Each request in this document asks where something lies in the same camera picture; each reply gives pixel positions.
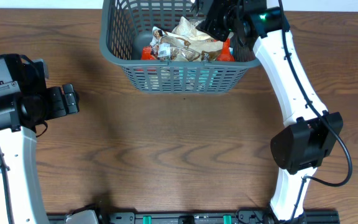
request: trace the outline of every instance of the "barcode label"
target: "barcode label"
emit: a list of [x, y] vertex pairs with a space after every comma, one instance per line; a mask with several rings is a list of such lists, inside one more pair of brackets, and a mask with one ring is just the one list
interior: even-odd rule
[[158, 49], [158, 57], [171, 56], [171, 48], [170, 44], [163, 43], [160, 44], [160, 48]]

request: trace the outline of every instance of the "red object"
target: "red object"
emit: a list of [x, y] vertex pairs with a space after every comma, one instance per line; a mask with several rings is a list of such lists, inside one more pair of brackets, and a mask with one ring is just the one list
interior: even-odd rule
[[223, 43], [222, 53], [216, 58], [220, 62], [235, 62], [233, 55], [230, 54], [230, 39]]
[[156, 58], [152, 55], [152, 46], [146, 46], [142, 51], [142, 60], [156, 60]]

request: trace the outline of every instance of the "wood grain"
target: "wood grain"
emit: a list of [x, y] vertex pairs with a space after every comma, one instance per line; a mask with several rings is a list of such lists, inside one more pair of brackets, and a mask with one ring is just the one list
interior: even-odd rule
[[[262, 68], [219, 96], [146, 95], [99, 52], [100, 10], [2, 10], [0, 54], [48, 63], [48, 86], [73, 83], [81, 112], [49, 122], [37, 146], [45, 208], [65, 213], [103, 196], [140, 212], [265, 207], [277, 178], [269, 148], [282, 129]], [[358, 223], [358, 13], [288, 12], [298, 55], [341, 133], [354, 175], [338, 189], [311, 183], [305, 208]], [[339, 146], [317, 177], [340, 181]]]

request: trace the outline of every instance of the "green clip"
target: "green clip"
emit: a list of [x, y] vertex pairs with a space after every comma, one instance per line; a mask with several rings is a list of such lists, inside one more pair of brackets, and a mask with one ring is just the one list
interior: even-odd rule
[[152, 224], [152, 217], [143, 217], [143, 224]]
[[223, 224], [231, 224], [231, 215], [223, 216]]

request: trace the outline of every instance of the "plastic bin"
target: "plastic bin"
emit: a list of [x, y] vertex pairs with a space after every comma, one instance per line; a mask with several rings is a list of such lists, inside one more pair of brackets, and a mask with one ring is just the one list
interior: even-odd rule
[[100, 50], [122, 67], [132, 84], [146, 93], [225, 93], [245, 72], [260, 65], [253, 52], [233, 38], [236, 62], [160, 62], [140, 60], [152, 40], [153, 26], [171, 31], [181, 16], [203, 19], [187, 0], [104, 0]]

